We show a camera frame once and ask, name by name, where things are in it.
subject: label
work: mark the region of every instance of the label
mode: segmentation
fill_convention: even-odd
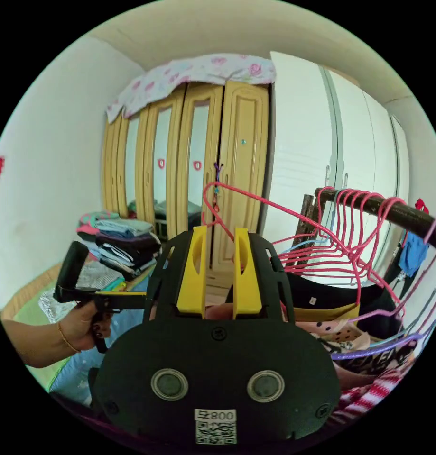
[[[194,409],[197,444],[237,444],[235,409]]]

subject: mirror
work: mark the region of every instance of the mirror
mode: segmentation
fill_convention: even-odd
[[[169,140],[172,108],[160,109],[156,124],[153,151],[153,198],[155,206],[156,234],[167,240],[167,145]]]
[[[125,155],[125,183],[126,183],[126,204],[128,206],[129,218],[137,217],[136,209],[136,149],[137,133],[139,130],[140,117],[135,115],[129,120],[128,136],[126,138]]]
[[[204,162],[210,102],[194,103],[193,126],[189,146],[188,229],[200,226],[204,190]]]

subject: red striped fabric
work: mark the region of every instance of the red striped fabric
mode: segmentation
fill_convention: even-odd
[[[366,414],[397,386],[410,367],[409,364],[394,370],[387,370],[378,376],[373,384],[344,391],[338,406],[326,424],[330,426],[346,425]]]

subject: screw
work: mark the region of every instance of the screw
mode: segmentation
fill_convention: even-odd
[[[222,341],[222,340],[226,339],[226,337],[227,337],[227,332],[225,331],[225,329],[223,327],[215,327],[212,330],[213,340]]]
[[[322,419],[325,417],[328,413],[330,412],[330,405],[328,403],[323,404],[322,406],[319,407],[319,409],[316,411],[316,417],[318,419]]]
[[[106,409],[106,411],[109,413],[109,414],[118,414],[119,413],[119,409],[118,409],[118,406],[117,406],[117,403],[115,403],[114,401],[108,401],[104,404],[104,407]]]

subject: metal rod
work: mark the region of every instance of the metal rod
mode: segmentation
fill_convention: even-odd
[[[316,191],[314,192],[316,197],[319,195],[321,189],[322,188],[316,188]],[[321,193],[321,203],[322,200],[334,202],[337,191],[339,190],[323,190]],[[365,194],[355,199],[355,209],[360,209],[364,197]],[[351,196],[347,198],[347,206],[351,205],[352,199],[353,197]],[[382,198],[368,198],[368,200],[365,202],[365,205],[363,206],[363,211],[377,216],[379,207],[383,201],[384,199]],[[412,232],[418,237],[424,238],[435,219],[432,216],[421,212],[420,210],[417,210],[408,205],[401,204],[400,202],[396,202],[388,212],[386,220],[404,228],[406,231]],[[431,234],[428,243],[436,248],[436,227]]]

